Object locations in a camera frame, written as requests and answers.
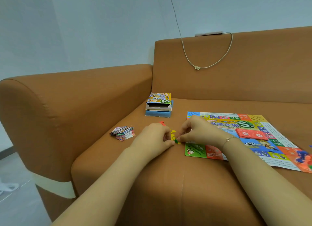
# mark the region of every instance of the sofa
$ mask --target sofa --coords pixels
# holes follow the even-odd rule
[[[230,40],[183,39],[200,67],[219,60]],[[187,111],[259,114],[312,153],[311,42],[312,27],[234,33],[222,61],[196,70],[181,39],[166,39],[155,42],[153,66],[7,78],[0,82],[0,120],[55,220],[135,139],[110,136],[116,126],[139,134],[160,121],[178,130]],[[150,92],[171,93],[170,118],[144,115]],[[275,170],[312,199],[312,174]],[[182,143],[143,169],[116,225],[265,223],[227,161],[187,157]]]

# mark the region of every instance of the baseboard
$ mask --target baseboard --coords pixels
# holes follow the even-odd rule
[[[13,148],[13,146],[3,150],[0,152],[0,160],[4,159],[5,157],[8,157],[9,155],[15,153],[15,149]]]

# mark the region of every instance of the floor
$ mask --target floor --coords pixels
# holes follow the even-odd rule
[[[1,226],[49,226],[51,220],[43,206],[32,175],[17,153],[0,160],[0,178],[4,183],[18,183],[14,192],[0,195]]]

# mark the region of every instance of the sofa backrest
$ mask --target sofa backrest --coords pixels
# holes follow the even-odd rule
[[[189,60],[218,61],[230,34],[183,38]],[[152,92],[173,98],[312,103],[312,27],[234,33],[218,64],[196,70],[181,39],[155,42]]]

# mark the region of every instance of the sofa seat cushion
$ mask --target sofa seat cushion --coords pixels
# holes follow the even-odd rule
[[[177,131],[186,120],[187,111],[259,114],[294,144],[311,152],[311,104],[173,100],[170,118],[145,116],[144,102],[111,130],[116,126],[133,126],[138,135],[146,125],[164,121],[171,130]],[[79,195],[109,168],[135,138],[121,142],[110,136],[110,131],[72,165],[73,183]],[[275,169],[312,199],[312,174]],[[176,144],[151,161],[140,173],[116,225],[263,224],[227,161],[185,156],[184,145]]]

